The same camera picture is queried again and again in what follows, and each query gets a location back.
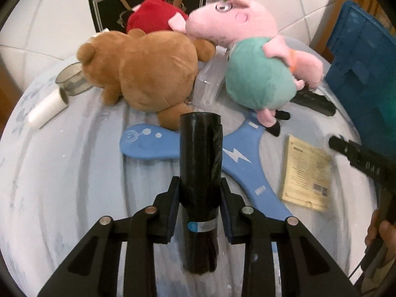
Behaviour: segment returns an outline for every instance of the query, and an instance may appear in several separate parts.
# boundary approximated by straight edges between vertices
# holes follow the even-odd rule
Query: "brown teddy bear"
[[[77,59],[87,81],[104,88],[105,105],[124,96],[132,108],[158,112],[160,125],[176,130],[180,115],[191,112],[184,101],[193,88],[198,60],[206,62],[214,54],[215,46],[207,40],[132,29],[128,34],[99,34],[78,49]]]

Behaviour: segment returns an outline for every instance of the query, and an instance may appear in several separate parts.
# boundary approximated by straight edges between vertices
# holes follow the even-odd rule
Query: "blue and white label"
[[[187,228],[192,232],[208,232],[217,227],[217,219],[206,222],[189,222]]]

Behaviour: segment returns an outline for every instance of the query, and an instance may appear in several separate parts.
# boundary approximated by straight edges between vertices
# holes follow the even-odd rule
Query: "lightning bolt symbol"
[[[238,159],[243,159],[244,161],[247,161],[249,163],[251,163],[251,161],[249,161],[245,155],[243,155],[240,151],[238,151],[237,149],[234,149],[234,151],[229,151],[227,149],[223,148],[223,151],[229,156],[231,157],[235,162],[238,163]]]

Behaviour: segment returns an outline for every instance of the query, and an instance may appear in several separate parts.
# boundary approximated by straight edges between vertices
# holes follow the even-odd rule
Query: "white cylinder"
[[[52,117],[64,110],[69,105],[66,92],[62,88],[57,88],[45,99],[36,105],[28,115],[30,127],[40,129]]]

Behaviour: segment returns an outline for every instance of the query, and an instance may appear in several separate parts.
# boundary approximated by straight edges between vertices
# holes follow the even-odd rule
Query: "pink pig plush toy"
[[[189,15],[185,31],[228,48],[227,93],[240,105],[254,109],[258,121],[274,136],[280,133],[277,118],[290,118],[277,109],[305,85],[316,88],[323,77],[322,62],[290,49],[278,34],[272,14],[258,2],[207,4]]]

